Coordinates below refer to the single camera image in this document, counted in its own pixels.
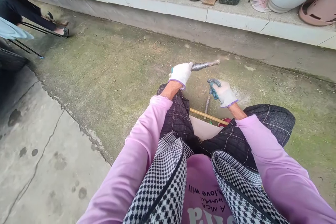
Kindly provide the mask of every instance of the houndstooth vest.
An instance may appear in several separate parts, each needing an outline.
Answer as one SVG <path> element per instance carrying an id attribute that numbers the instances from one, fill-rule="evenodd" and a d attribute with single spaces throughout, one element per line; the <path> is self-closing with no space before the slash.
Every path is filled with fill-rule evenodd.
<path id="1" fill-rule="evenodd" d="M 157 149 L 123 223 L 181 223 L 187 158 L 193 152 L 173 131 Z M 262 189 L 258 173 L 221 150 L 212 153 L 211 161 L 237 224 L 288 223 Z"/>

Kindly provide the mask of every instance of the red object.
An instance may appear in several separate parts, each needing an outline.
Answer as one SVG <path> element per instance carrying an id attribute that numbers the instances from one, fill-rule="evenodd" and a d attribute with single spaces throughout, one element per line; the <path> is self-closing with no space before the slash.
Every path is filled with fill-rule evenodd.
<path id="1" fill-rule="evenodd" d="M 223 121 L 227 122 L 227 123 L 230 123 L 231 122 L 231 119 L 230 118 L 224 118 L 222 119 Z M 223 124 L 223 123 L 218 123 L 217 127 L 226 127 L 227 125 Z"/>

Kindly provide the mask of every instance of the black checkered pants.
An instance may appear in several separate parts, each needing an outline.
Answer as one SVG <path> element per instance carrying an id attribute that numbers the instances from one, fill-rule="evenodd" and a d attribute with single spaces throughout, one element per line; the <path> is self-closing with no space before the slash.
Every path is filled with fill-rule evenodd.
<path id="1" fill-rule="evenodd" d="M 162 84 L 157 95 L 161 94 L 167 84 Z M 255 114 L 259 121 L 271 130 L 284 147 L 292 133 L 295 117 L 287 109 L 275 105 L 259 104 L 247 107 L 244 112 L 247 116 Z M 168 110 L 161 130 L 160 138 L 174 130 L 187 143 L 195 154 L 204 154 L 211 157 L 215 150 L 223 150 L 246 167 L 257 171 L 251 148 L 242 131 L 232 120 L 215 137 L 200 141 L 194 135 L 193 126 L 189 118 L 189 100 L 184 98 L 181 90 L 174 96 L 173 105 Z"/>

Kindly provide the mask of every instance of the black pants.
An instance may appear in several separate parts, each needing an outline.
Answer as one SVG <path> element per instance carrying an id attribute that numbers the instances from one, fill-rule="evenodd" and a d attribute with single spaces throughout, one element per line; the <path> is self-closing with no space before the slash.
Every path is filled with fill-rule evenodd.
<path id="1" fill-rule="evenodd" d="M 161 94 L 166 85 L 162 84 L 159 87 L 158 95 Z M 295 124 L 295 117 L 292 113 L 285 108 L 269 104 L 250 106 L 244 112 L 247 116 L 255 114 L 259 121 L 271 130 L 278 143 L 282 147 L 285 146 Z M 160 137 L 174 130 L 195 154 L 204 154 L 210 157 L 213 151 L 221 149 L 246 167 L 257 171 L 251 148 L 235 120 L 232 120 L 213 138 L 201 142 L 194 135 L 193 126 L 190 122 L 189 100 L 184 98 L 182 92 L 179 91 L 174 96 L 173 105 L 168 110 L 164 121 Z"/>
<path id="2" fill-rule="evenodd" d="M 56 29 L 54 23 L 41 17 L 41 9 L 28 0 L 0 0 L 0 17 L 17 25 L 22 16 L 50 31 Z"/>

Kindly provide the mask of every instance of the white work glove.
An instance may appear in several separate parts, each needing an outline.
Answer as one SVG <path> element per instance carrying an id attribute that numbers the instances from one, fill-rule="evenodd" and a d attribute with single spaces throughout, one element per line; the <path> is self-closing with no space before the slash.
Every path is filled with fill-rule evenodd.
<path id="1" fill-rule="evenodd" d="M 183 85 L 181 89 L 185 89 L 187 80 L 191 74 L 191 67 L 193 63 L 183 63 L 173 67 L 173 72 L 171 73 L 171 77 L 169 78 L 168 82 L 170 81 L 177 81 Z"/>
<path id="2" fill-rule="evenodd" d="M 209 94 L 213 95 L 215 100 L 219 99 L 221 107 L 229 107 L 238 101 L 228 82 L 218 79 L 209 79 L 208 83 L 210 84 Z"/>

